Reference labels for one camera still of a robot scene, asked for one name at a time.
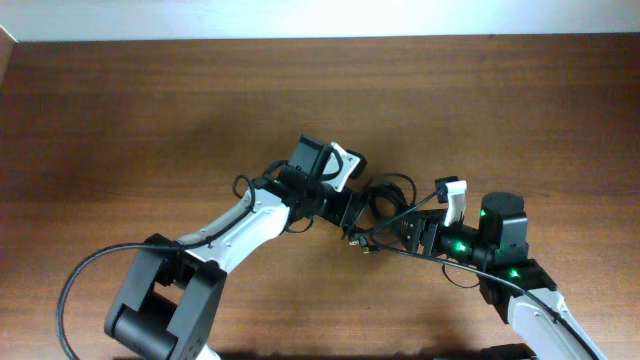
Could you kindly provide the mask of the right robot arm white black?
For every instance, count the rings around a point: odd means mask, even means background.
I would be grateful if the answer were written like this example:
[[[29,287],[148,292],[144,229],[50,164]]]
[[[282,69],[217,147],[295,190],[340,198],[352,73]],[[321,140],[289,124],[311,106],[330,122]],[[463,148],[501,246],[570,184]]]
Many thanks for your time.
[[[466,194],[441,195],[445,209],[414,210],[392,226],[405,251],[477,275],[484,301],[539,359],[603,359],[550,275],[529,257],[524,199],[493,192],[479,225],[464,224]]]

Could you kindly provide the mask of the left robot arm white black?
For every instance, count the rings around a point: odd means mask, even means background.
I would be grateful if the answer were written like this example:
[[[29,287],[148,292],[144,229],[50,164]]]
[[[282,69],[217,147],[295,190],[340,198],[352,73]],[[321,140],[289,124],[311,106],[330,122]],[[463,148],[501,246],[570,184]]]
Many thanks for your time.
[[[215,359],[207,344],[227,276],[303,218],[344,226],[346,183],[365,158],[302,136],[290,160],[250,181],[239,202],[206,227],[140,244],[109,310],[105,333],[145,359]]]

